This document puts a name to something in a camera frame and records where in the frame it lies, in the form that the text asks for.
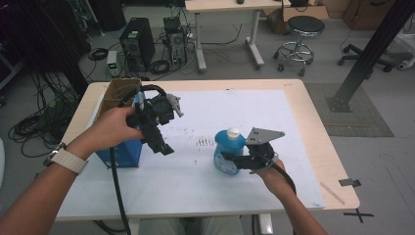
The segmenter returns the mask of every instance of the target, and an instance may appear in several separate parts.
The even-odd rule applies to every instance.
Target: stool
[[[278,64],[278,71],[284,70],[284,61],[291,59],[302,62],[299,76],[304,76],[305,66],[310,65],[314,60],[314,52],[306,45],[302,44],[305,36],[318,36],[324,31],[324,23],[314,17],[298,16],[287,21],[287,30],[298,35],[297,41],[284,43],[274,54],[274,59],[278,59],[281,54],[283,59]]]

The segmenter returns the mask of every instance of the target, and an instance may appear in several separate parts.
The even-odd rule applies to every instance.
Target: white bottle cap
[[[228,135],[228,139],[230,140],[236,140],[238,139],[239,135],[241,134],[241,131],[236,127],[231,127],[226,131]]]

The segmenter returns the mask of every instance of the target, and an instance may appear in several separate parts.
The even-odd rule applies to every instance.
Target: forearm
[[[297,235],[327,234],[320,223],[293,193],[280,198]]]
[[[80,153],[78,147],[69,144],[67,150]],[[0,218],[0,234],[48,234],[75,178],[71,170],[51,164]]]

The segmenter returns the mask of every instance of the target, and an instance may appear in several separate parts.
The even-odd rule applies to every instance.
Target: white watch
[[[66,147],[67,145],[65,143],[59,144],[59,146],[52,151],[43,164],[49,166],[52,163],[57,163],[72,170],[76,174],[80,174],[88,162],[66,151]]]

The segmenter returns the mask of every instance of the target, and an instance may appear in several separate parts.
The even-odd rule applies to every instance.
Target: blue box
[[[139,139],[124,141],[115,146],[116,167],[138,167],[142,143]],[[96,154],[107,167],[111,167],[110,149],[97,151]]]
[[[100,104],[96,118],[103,115],[106,111],[118,106],[128,90],[135,89],[134,86],[140,84],[138,78],[116,78],[110,82],[104,98]],[[132,106],[134,98],[131,98],[125,106]],[[115,146],[116,167],[138,167],[140,161],[142,142],[139,139],[124,141]],[[97,151],[96,154],[107,167],[111,167],[110,149]]]

